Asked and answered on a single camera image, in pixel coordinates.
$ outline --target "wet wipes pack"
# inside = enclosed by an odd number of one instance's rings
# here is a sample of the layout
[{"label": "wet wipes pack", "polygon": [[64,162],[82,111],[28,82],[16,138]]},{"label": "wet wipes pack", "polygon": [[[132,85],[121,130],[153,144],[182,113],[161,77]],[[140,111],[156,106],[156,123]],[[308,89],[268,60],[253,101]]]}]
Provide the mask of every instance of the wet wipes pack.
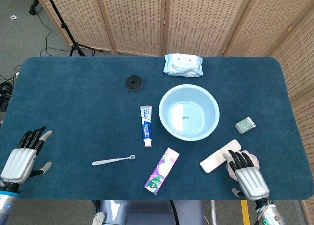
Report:
[{"label": "wet wipes pack", "polygon": [[166,64],[163,72],[173,76],[200,77],[203,75],[203,59],[196,55],[168,54],[165,55]]},{"label": "wet wipes pack", "polygon": [[177,152],[167,148],[144,187],[156,195],[178,157]]}]

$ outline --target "white toothbrush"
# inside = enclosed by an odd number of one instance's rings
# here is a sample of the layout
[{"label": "white toothbrush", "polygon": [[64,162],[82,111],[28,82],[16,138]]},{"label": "white toothbrush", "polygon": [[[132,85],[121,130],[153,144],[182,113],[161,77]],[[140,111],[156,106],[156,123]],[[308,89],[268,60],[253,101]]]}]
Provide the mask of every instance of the white toothbrush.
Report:
[{"label": "white toothbrush", "polygon": [[126,157],[126,158],[117,158],[117,159],[110,159],[110,160],[94,161],[92,163],[92,165],[103,165],[103,164],[116,162],[116,161],[120,161],[120,160],[134,160],[134,159],[135,159],[135,155],[130,155],[129,157]]}]

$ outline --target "toothpaste box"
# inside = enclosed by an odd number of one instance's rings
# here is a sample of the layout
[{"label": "toothpaste box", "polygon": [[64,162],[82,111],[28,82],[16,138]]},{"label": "toothpaste box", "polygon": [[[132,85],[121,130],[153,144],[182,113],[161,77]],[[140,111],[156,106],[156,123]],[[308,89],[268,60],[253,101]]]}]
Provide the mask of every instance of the toothpaste box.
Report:
[{"label": "toothpaste box", "polygon": [[168,148],[144,187],[156,195],[178,157],[178,153]]}]

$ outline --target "gray carpet floor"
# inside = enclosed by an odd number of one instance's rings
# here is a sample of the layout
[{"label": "gray carpet floor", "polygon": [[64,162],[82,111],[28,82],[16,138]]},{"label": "gray carpet floor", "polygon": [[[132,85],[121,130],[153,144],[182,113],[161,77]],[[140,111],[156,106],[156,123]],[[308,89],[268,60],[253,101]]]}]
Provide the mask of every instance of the gray carpet floor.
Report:
[{"label": "gray carpet floor", "polygon": [[[39,56],[40,51],[46,46],[48,29],[41,24],[37,15],[32,16],[28,13],[32,1],[0,0],[0,75],[4,77],[12,77],[15,66],[21,65],[29,57]],[[48,47],[69,50],[63,37],[40,5],[37,11],[44,24],[52,30],[48,37]],[[11,15],[18,18],[11,20]],[[91,50],[83,51],[88,56],[91,54]],[[52,49],[48,49],[48,52],[53,56],[69,55],[68,52]],[[96,52],[95,55],[111,56],[111,53]],[[0,112],[0,120],[4,117],[5,113]],[[306,224],[299,201],[279,200],[275,201],[275,204],[287,224]],[[249,203],[251,224],[256,219],[254,208],[255,205]],[[217,201],[216,210],[219,225],[243,224],[240,201]],[[13,208],[8,225],[90,225],[94,214],[94,206],[88,200],[20,200]],[[209,201],[204,202],[204,214],[210,222]]]}]

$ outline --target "blue tabletop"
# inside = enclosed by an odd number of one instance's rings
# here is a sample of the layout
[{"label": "blue tabletop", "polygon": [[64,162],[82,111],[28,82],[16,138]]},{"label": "blue tabletop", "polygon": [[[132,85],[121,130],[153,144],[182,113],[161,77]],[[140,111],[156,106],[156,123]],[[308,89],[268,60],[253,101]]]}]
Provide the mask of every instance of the blue tabletop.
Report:
[{"label": "blue tabletop", "polygon": [[[93,200],[233,200],[225,164],[207,174],[200,162],[237,139],[258,157],[271,199],[305,199],[313,178],[279,63],[272,58],[204,57],[204,76],[163,73],[163,57],[43,57],[21,68],[0,131],[0,169],[28,130],[52,130],[35,168],[49,171],[20,187],[22,198]],[[125,80],[138,75],[138,92]],[[187,142],[170,135],[158,116],[172,87],[195,84],[217,100],[220,121],[207,138]],[[140,109],[153,106],[151,148],[144,148]],[[235,123],[251,117],[257,127],[239,134]],[[180,154],[158,194],[144,189],[167,147]],[[135,160],[92,166],[135,154]]]}]

